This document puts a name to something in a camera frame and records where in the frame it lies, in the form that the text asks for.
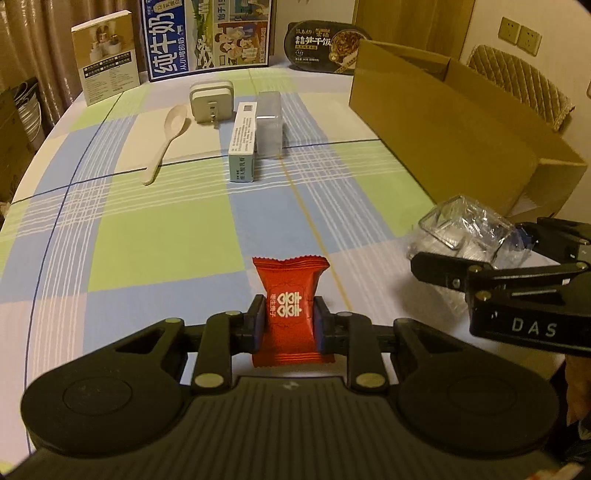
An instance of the cardboard box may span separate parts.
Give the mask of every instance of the cardboard box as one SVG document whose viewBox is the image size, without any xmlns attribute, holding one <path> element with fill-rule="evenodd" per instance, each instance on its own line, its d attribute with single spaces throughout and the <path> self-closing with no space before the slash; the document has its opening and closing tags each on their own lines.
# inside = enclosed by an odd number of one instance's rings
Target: cardboard box
<svg viewBox="0 0 591 480">
<path fill-rule="evenodd" d="M 256 102 L 240 102 L 228 149 L 230 181 L 255 179 Z"/>
<path fill-rule="evenodd" d="M 349 106 L 435 202 L 463 194 L 532 220 L 557 213 L 587 169 L 531 108 L 436 53 L 363 40 Z"/>
<path fill-rule="evenodd" d="M 10 202 L 33 159 L 33 149 L 12 94 L 0 94 L 0 202 Z"/>
</svg>

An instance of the white charger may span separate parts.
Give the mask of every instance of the white charger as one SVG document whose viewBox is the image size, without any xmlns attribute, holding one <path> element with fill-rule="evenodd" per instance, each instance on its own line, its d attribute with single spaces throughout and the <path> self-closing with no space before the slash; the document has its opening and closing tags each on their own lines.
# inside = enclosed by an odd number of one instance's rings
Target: white charger
<svg viewBox="0 0 591 480">
<path fill-rule="evenodd" d="M 189 90 L 191 112 L 198 124 L 228 120 L 234 114 L 234 85 L 229 80 L 195 83 Z"/>
</svg>

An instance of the clear plastic box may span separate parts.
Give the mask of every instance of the clear plastic box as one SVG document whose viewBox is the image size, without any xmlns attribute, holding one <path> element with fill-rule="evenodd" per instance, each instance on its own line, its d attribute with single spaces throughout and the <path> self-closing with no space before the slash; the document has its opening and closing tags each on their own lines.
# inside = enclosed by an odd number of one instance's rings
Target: clear plastic box
<svg viewBox="0 0 591 480">
<path fill-rule="evenodd" d="M 433 252 L 487 262 L 494 268 L 517 268 L 530 255 L 531 247 L 511 222 L 475 200 L 458 196 L 419 220 L 407 257 Z M 456 316 L 465 313 L 462 293 L 435 288 Z"/>
<path fill-rule="evenodd" d="M 259 157 L 281 158 L 282 150 L 281 94 L 261 92 L 256 98 L 256 152 Z"/>
</svg>

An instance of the ceramic spoon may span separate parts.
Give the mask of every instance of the ceramic spoon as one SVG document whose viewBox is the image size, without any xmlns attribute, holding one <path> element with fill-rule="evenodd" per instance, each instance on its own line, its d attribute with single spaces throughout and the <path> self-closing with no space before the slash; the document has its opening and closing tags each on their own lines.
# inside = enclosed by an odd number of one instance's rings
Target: ceramic spoon
<svg viewBox="0 0 591 480">
<path fill-rule="evenodd" d="M 166 140 L 162 144 L 162 147 L 160 147 L 160 150 L 156 152 L 152 162 L 148 164 L 148 167 L 142 175 L 142 183 L 144 185 L 150 185 L 154 181 L 156 170 L 158 170 L 158 166 L 160 165 L 160 162 L 162 162 L 170 142 L 181 134 L 186 118 L 187 107 L 184 105 L 174 106 L 168 112 L 166 120 L 164 121 L 164 135 L 166 136 Z"/>
</svg>

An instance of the tablecloth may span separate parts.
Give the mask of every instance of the tablecloth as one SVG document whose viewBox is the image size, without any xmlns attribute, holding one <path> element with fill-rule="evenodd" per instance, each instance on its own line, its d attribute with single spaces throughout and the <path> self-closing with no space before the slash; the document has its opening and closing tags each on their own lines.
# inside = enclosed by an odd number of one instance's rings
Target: tablecloth
<svg viewBox="0 0 591 480">
<path fill-rule="evenodd" d="M 191 123 L 156 181 L 139 170 L 164 141 L 164 118 L 195 81 L 228 79 L 235 100 L 279 90 L 282 160 L 259 159 L 253 183 L 230 183 L 231 122 Z M 348 107 L 351 77 L 283 67 L 144 83 L 72 104 L 28 169 L 0 232 L 0 462 L 31 451 L 19 415 L 27 384 L 58 365 L 166 317 L 188 325 L 245 310 L 264 293 L 252 257 L 324 255 L 317 293 L 333 312 L 391 325 L 413 317 L 542 374 L 555 357 L 475 339 L 405 259 L 432 203 Z M 394 373 L 389 362 L 391 380 Z M 187 371 L 192 369 L 189 362 Z M 345 362 L 274 374 L 344 374 Z M 234 373 L 253 369 L 248 355 Z"/>
</svg>

